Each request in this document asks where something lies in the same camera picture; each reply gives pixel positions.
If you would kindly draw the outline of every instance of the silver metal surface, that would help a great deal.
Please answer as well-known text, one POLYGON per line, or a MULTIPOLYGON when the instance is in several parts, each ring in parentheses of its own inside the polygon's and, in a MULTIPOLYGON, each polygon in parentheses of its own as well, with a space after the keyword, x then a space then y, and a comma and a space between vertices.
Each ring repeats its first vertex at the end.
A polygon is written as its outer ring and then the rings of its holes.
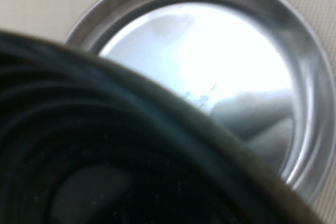
POLYGON ((313 200, 334 151, 334 84, 283 2, 105 0, 67 42, 183 97, 313 200))

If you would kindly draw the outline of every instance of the black object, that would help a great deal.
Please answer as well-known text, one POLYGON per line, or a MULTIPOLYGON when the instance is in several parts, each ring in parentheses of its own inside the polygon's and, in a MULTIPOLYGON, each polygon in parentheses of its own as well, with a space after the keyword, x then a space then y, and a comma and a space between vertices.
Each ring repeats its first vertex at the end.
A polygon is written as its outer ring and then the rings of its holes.
POLYGON ((240 142, 123 67, 0 34, 0 224, 318 218, 240 142))

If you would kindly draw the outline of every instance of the shiny metal disc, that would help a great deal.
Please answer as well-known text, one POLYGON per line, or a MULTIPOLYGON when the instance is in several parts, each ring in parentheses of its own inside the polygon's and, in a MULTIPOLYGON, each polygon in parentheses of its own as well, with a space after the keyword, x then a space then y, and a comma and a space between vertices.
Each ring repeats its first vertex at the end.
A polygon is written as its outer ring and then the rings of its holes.
POLYGON ((333 157, 334 86, 283 3, 102 1, 67 41, 181 97, 312 200, 333 157))

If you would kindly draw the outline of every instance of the metal rim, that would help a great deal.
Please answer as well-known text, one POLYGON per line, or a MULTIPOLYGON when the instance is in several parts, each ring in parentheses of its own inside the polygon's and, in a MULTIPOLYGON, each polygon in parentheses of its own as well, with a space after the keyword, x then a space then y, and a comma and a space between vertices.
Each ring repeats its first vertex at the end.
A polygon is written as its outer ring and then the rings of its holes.
MULTIPOLYGON (((183 2, 202 1, 102 0, 84 14, 69 33, 66 43, 97 53, 112 35, 139 15, 159 7, 183 2)), ((253 17, 261 26, 268 28, 274 41, 286 48, 282 51, 297 73, 300 95, 297 108, 300 116, 295 118, 292 142, 292 148, 300 150, 292 150, 298 153, 286 161, 280 175, 306 202, 312 203, 327 179, 334 155, 336 88, 321 43, 300 13, 286 2, 265 0, 253 2, 241 0, 235 3, 226 0, 207 2, 223 4, 253 17)))

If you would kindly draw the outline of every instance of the circular metal dish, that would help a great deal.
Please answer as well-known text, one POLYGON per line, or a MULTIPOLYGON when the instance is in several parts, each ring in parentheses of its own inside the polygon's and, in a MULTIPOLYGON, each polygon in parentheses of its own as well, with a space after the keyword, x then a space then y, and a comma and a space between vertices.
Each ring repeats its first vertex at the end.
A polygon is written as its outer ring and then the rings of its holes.
POLYGON ((184 97, 312 202, 333 160, 334 82, 283 2, 103 0, 66 42, 184 97))

